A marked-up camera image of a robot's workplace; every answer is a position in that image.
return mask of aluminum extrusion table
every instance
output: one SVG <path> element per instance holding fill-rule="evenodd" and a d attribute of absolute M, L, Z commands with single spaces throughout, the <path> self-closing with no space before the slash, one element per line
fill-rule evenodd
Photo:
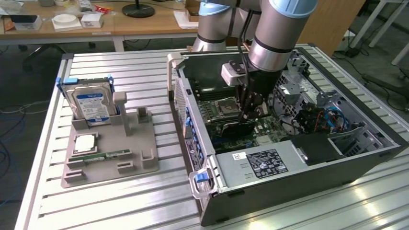
<path fill-rule="evenodd" d="M 375 114 L 409 140 L 407 123 L 357 84 L 318 48 L 299 45 Z M 53 90 L 24 194 L 16 229 L 270 230 L 374 229 L 409 226 L 409 153 L 377 166 L 353 183 L 270 207 L 227 222 L 201 227 L 166 97 L 166 54 L 178 50 L 77 54 L 61 61 L 60 77 L 114 78 L 133 110 L 153 113 L 159 170 L 111 181 L 61 188 L 70 108 Z M 331 85 L 311 71 L 322 90 Z"/>

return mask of blue hard drive label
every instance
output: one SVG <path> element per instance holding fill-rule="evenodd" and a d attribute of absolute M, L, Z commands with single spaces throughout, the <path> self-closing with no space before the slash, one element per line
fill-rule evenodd
<path fill-rule="evenodd" d="M 282 159 L 274 149 L 246 155 L 258 179 L 287 172 Z"/>
<path fill-rule="evenodd" d="M 109 119 L 109 113 L 103 102 L 103 94 L 90 93 L 76 96 L 82 115 L 89 122 L 102 122 Z"/>

